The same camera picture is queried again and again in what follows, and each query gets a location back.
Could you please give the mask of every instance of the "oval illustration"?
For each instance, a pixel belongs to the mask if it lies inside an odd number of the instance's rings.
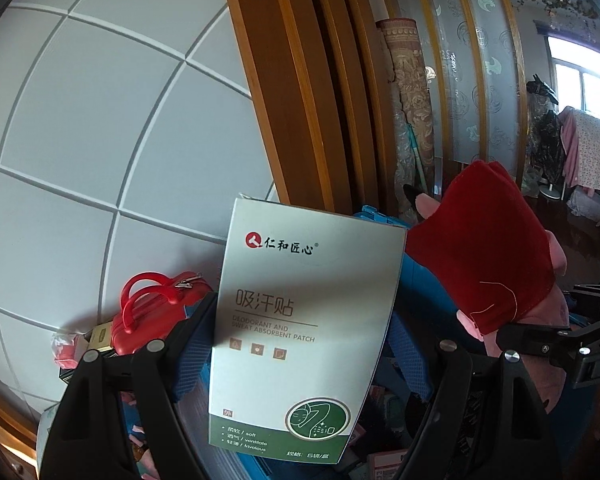
[[[339,400],[317,397],[298,402],[286,412],[286,428],[303,440],[327,440],[349,424],[349,409]]]

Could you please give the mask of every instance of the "window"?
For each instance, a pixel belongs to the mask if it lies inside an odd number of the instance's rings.
[[[573,106],[600,119],[600,52],[553,36],[547,40],[560,111]]]

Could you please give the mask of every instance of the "metal screw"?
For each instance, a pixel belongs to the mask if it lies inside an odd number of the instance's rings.
[[[162,339],[154,339],[153,341],[149,341],[146,346],[146,349],[149,352],[159,352],[164,348],[164,341]]]
[[[100,355],[100,352],[97,350],[87,350],[82,358],[88,363],[93,363]]]
[[[515,350],[507,350],[504,352],[504,358],[510,363],[517,363],[520,361],[520,354]]]
[[[458,348],[458,345],[455,341],[451,341],[451,339],[443,339],[440,341],[440,349],[445,352],[455,352]]]

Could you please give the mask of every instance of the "red fabric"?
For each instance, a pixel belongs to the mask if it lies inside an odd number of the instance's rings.
[[[410,229],[405,252],[481,334],[522,317],[555,283],[546,232],[497,162],[458,175],[435,213]]]

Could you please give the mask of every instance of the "red handbag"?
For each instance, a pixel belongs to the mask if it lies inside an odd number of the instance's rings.
[[[129,297],[131,287],[140,280],[150,285]],[[132,354],[152,339],[165,339],[177,322],[185,319],[185,306],[195,304],[211,291],[195,272],[168,278],[158,272],[142,272],[132,277],[120,292],[119,314],[113,318],[111,343],[118,355]]]

